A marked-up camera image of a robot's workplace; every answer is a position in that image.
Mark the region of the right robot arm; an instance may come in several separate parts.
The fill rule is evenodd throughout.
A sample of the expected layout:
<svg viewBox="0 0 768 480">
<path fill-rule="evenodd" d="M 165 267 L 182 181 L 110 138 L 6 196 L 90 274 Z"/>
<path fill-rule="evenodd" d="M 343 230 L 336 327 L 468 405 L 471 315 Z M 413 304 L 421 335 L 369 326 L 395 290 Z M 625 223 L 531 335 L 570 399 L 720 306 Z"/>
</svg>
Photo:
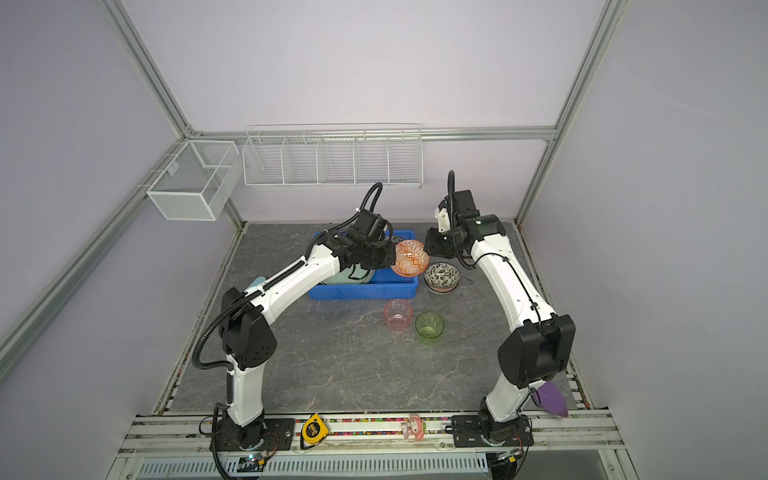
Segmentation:
<svg viewBox="0 0 768 480">
<path fill-rule="evenodd" d="M 482 215 L 472 192 L 456 189 L 447 177 L 447 195 L 439 203 L 437 226 L 428 230 L 425 249 L 432 257 L 456 259 L 480 270 L 498 298 L 509 328 L 497 351 L 500 376 L 482 400 L 474 425 L 457 432 L 491 446 L 532 443 L 531 421 L 522 408 L 568 366 L 576 326 L 556 312 L 525 273 L 501 220 Z"/>
</svg>

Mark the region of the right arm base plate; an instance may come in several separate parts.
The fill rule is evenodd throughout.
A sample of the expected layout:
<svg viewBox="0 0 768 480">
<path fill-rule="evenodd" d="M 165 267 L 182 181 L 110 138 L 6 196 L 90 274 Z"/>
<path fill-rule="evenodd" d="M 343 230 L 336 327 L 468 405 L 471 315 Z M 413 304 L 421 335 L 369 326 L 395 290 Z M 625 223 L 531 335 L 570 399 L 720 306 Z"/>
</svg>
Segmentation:
<svg viewBox="0 0 768 480">
<path fill-rule="evenodd" d="M 513 420 L 496 422 L 481 413 L 454 415 L 446 432 L 458 448 L 529 447 L 534 444 L 530 418 L 519 415 Z"/>
</svg>

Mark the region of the orange red patterned bowl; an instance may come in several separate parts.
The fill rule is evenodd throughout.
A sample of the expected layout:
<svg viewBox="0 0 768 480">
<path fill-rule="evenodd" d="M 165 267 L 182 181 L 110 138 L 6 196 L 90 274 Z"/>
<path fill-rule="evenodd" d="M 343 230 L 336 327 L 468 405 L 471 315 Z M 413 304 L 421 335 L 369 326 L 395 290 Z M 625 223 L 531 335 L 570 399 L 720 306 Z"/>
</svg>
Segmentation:
<svg viewBox="0 0 768 480">
<path fill-rule="evenodd" d="M 395 274 L 405 278 L 417 277 L 429 264 L 430 256 L 421 241 L 403 240 L 395 246 L 395 263 L 392 266 Z"/>
</svg>

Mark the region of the light green flower plate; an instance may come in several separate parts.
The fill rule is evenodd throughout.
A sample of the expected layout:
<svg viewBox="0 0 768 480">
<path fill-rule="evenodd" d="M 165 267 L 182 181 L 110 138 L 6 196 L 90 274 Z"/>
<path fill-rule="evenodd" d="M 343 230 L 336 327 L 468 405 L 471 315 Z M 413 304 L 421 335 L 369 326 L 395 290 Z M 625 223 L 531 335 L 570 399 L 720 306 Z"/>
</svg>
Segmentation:
<svg viewBox="0 0 768 480">
<path fill-rule="evenodd" d="M 374 270 L 365 270 L 356 266 L 342 270 L 322 282 L 322 285 L 361 285 L 367 284 L 374 275 Z"/>
</svg>

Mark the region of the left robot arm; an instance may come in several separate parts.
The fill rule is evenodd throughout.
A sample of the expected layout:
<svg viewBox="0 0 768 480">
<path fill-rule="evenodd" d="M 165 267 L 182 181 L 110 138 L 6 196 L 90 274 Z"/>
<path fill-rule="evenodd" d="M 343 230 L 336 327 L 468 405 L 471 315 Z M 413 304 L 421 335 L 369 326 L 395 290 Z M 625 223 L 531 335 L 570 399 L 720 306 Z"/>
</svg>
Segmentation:
<svg viewBox="0 0 768 480">
<path fill-rule="evenodd" d="M 262 391 L 267 361 L 275 354 L 272 324 L 312 288 L 346 269 L 386 269 L 395 263 L 391 223 L 374 212 L 383 192 L 376 182 L 347 220 L 315 234 L 304 254 L 279 273 L 222 298 L 218 316 L 196 341 L 191 363 L 204 371 L 227 371 L 227 401 L 214 407 L 211 448 L 225 444 L 254 450 L 267 435 Z"/>
</svg>

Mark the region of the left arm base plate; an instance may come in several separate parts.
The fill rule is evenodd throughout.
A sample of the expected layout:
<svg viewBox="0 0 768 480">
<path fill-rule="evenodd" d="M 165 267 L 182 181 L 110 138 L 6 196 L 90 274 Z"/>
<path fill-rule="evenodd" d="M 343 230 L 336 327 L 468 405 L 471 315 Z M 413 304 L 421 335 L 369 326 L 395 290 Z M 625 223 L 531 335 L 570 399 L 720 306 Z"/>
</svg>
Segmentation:
<svg viewBox="0 0 768 480">
<path fill-rule="evenodd" d="M 248 426 L 230 418 L 217 422 L 212 442 L 219 452 L 289 450 L 295 436 L 294 418 L 257 418 Z"/>
</svg>

